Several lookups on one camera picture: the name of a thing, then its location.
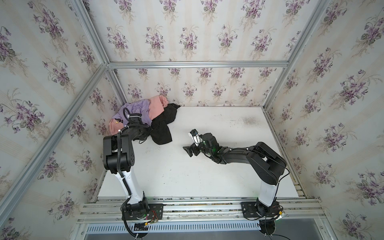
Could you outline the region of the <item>black cloth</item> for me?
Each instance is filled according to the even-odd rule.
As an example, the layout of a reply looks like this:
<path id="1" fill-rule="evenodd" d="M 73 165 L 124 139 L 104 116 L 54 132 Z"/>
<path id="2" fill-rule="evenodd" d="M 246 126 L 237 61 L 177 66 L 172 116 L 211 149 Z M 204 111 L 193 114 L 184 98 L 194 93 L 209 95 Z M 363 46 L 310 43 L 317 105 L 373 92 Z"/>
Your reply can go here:
<path id="1" fill-rule="evenodd" d="M 180 105 L 174 103 L 168 104 L 164 111 L 153 119 L 152 125 L 149 128 L 145 128 L 140 140 L 145 141 L 150 136 L 157 145 L 165 145 L 172 142 L 172 134 L 168 124 L 175 121 L 177 110 L 180 107 Z"/>

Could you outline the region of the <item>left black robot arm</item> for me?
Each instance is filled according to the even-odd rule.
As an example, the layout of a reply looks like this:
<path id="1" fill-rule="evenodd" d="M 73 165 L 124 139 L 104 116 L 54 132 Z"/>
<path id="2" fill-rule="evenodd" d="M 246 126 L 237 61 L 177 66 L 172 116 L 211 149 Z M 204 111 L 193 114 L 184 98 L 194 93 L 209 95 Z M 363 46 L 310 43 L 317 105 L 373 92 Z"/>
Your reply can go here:
<path id="1" fill-rule="evenodd" d="M 126 200 L 121 206 L 122 219 L 145 219 L 150 207 L 144 191 L 140 188 L 134 173 L 135 153 L 133 141 L 144 142 L 150 126 L 142 122 L 142 115 L 123 108 L 128 124 L 115 135 L 103 139 L 103 165 L 121 184 Z"/>

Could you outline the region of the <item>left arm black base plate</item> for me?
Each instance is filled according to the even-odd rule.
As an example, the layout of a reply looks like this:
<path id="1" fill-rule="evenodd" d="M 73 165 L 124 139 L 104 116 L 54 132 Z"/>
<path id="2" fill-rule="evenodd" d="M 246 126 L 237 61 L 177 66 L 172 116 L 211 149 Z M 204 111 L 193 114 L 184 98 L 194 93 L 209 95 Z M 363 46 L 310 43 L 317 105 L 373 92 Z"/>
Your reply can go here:
<path id="1" fill-rule="evenodd" d="M 163 204 L 125 204 L 121 207 L 122 219 L 133 220 L 161 220 L 163 218 Z"/>

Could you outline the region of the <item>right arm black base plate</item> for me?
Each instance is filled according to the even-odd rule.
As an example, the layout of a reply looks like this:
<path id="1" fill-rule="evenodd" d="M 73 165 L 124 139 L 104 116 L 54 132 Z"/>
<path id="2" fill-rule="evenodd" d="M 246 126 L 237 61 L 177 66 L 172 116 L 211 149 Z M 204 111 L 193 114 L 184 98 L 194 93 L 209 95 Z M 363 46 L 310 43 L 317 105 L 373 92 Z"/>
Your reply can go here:
<path id="1" fill-rule="evenodd" d="M 261 203 L 259 200 L 252 202 L 241 202 L 244 218 L 275 218 L 283 211 L 279 202 L 273 202 L 271 206 Z"/>

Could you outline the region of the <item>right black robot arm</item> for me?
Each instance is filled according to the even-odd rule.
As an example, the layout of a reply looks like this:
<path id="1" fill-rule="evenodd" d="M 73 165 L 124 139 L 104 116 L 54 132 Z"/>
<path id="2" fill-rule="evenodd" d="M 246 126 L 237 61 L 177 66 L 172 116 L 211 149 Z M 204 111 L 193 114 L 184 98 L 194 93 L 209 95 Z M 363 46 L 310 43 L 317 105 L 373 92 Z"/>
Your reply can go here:
<path id="1" fill-rule="evenodd" d="M 216 164 L 250 165 L 261 179 L 260 194 L 250 206 L 243 207 L 244 218 L 255 221 L 262 218 L 275 221 L 284 208 L 277 201 L 277 192 L 282 179 L 290 174 L 287 162 L 264 142 L 247 148 L 230 148 L 219 145 L 211 133 L 200 135 L 196 130 L 190 132 L 193 143 L 183 147 L 189 155 L 203 154 Z"/>

